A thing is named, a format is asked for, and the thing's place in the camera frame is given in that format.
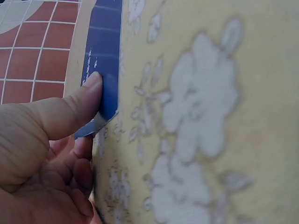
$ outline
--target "flower pattern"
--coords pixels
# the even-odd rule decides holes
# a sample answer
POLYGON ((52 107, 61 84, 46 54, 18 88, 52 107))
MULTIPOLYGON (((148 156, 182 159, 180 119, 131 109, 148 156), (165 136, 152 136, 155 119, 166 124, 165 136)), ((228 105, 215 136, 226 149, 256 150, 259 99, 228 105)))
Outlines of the flower pattern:
POLYGON ((96 149, 97 149, 97 152, 98 152, 98 155, 100 156, 100 158, 103 157, 104 152, 105 152, 105 139, 107 138, 107 135, 108 135, 108 128, 107 127, 103 127, 95 135, 96 149))
POLYGON ((150 20, 149 32, 148 32, 148 42, 154 43, 159 35, 161 28, 161 13, 158 12, 150 20))
POLYGON ((223 121, 238 99, 235 63, 229 56, 242 36, 240 22, 232 20, 224 35, 232 38, 224 36, 218 47, 199 33, 170 78, 171 100, 164 104, 162 121, 167 132, 178 134, 175 150, 183 162, 190 162, 199 148, 208 157, 223 150, 223 121))
POLYGON ((128 171, 122 170, 118 175, 116 166, 110 169, 110 189, 111 195, 107 193, 106 203, 110 208, 113 208, 113 216, 115 224, 122 224, 128 220, 128 207, 130 197, 130 186, 127 181, 128 171))
POLYGON ((134 33, 138 34, 140 30, 140 15, 145 7, 145 0, 129 0, 128 23, 134 26, 134 33))
POLYGON ((142 80, 139 86, 135 86, 134 90, 141 97, 140 105, 135 107, 131 113, 131 118, 138 121, 137 126, 132 127, 129 135, 129 143, 138 139, 137 157, 141 164, 144 161, 144 146, 141 137, 150 136, 152 134, 153 125, 159 122, 158 114, 154 107, 153 88, 156 86, 163 69, 164 60, 161 56, 152 71, 151 63, 147 63, 143 68, 142 80))
MULTIPOLYGON (((230 56, 241 37, 237 19, 226 24, 220 47, 206 33, 199 33, 191 50, 176 63, 169 90, 155 95, 163 107, 166 132, 177 136, 173 152, 167 140, 161 140, 152 172, 143 178, 151 191, 143 207, 153 209, 158 224, 197 224, 199 220, 200 224, 225 224, 233 209, 230 195, 252 183, 252 178, 237 172, 216 174, 223 193, 214 199, 203 164, 194 161, 198 149, 215 159, 224 148, 223 122, 238 99, 230 56)), ((238 211, 233 213, 238 223, 253 221, 239 219, 238 211)))

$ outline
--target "hand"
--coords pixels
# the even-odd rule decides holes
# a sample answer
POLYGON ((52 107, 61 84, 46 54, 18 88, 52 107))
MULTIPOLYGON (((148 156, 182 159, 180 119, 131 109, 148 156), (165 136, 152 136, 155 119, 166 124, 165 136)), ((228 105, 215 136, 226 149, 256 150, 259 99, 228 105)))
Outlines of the hand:
POLYGON ((55 158, 95 116, 101 92, 102 79, 93 73, 63 99, 0 105, 0 223, 91 221, 92 138, 78 139, 64 161, 55 158))

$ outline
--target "beige border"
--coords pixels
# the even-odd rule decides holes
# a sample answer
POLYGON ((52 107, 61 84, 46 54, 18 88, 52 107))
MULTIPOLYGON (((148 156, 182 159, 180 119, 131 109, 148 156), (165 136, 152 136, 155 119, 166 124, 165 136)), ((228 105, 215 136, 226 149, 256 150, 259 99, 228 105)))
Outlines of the beige border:
POLYGON ((95 2, 96 0, 82 0, 81 3, 66 70, 65 96, 80 86, 90 15, 95 2))

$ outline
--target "tile floor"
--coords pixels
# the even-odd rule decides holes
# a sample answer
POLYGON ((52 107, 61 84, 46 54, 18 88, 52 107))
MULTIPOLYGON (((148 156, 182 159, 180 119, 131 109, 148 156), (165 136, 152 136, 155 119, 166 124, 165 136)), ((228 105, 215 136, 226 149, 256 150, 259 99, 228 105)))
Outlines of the tile floor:
POLYGON ((0 103, 62 97, 81 1, 0 2, 0 103))

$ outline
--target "fingernail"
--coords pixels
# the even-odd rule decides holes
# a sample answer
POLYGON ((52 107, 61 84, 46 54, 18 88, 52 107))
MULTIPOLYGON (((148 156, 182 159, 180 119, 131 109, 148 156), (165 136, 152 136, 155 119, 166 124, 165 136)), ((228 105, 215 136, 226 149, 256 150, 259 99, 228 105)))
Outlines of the fingernail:
POLYGON ((96 84, 97 85, 102 84, 102 77, 97 71, 94 71, 90 75, 90 77, 86 80, 86 82, 83 84, 83 86, 93 87, 96 84))

